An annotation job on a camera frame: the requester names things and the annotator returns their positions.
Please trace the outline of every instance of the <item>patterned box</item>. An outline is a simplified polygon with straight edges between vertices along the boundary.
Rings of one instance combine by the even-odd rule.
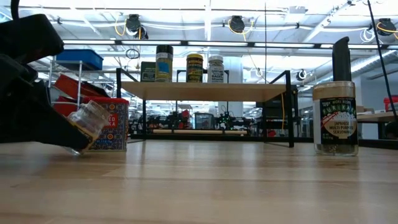
[[[89,152],[126,151],[129,128],[129,102],[122,98],[86,97],[84,102],[95,101],[108,112],[109,126],[105,126],[99,138],[91,145]]]

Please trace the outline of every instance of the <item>white spice container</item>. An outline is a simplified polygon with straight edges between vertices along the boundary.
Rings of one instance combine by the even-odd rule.
[[[208,83],[224,83],[224,65],[222,56],[211,56],[207,70]]]
[[[313,132],[317,154],[357,155],[358,128],[353,82],[337,81],[314,86]]]

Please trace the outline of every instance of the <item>wooden tabletop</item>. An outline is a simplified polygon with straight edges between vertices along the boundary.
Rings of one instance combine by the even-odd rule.
[[[0,144],[0,223],[397,223],[398,151],[146,141],[73,157]]]
[[[141,83],[122,82],[122,88],[143,100],[265,102],[285,91],[281,84]]]
[[[394,114],[392,111],[387,113],[376,113],[376,114],[361,114],[357,115],[359,122],[390,122],[394,121]]]

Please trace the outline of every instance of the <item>blue bin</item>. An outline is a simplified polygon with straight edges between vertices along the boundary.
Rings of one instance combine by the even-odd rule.
[[[62,53],[57,55],[57,61],[71,61],[79,62],[82,61],[86,65],[83,65],[83,70],[102,70],[102,61],[104,59],[99,56],[94,50],[88,49],[76,49],[76,50],[64,50]],[[65,68],[70,70],[79,70],[78,63],[58,63]]]

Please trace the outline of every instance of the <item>seasoning bottle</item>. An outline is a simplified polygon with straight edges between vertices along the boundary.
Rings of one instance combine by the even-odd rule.
[[[200,54],[187,56],[187,82],[203,82],[203,57]]]
[[[357,155],[358,127],[353,82],[337,81],[314,86],[313,132],[317,154]]]
[[[172,82],[173,80],[173,47],[158,45],[156,47],[156,82]]]
[[[224,65],[222,56],[211,56],[208,67],[208,83],[224,83]]]

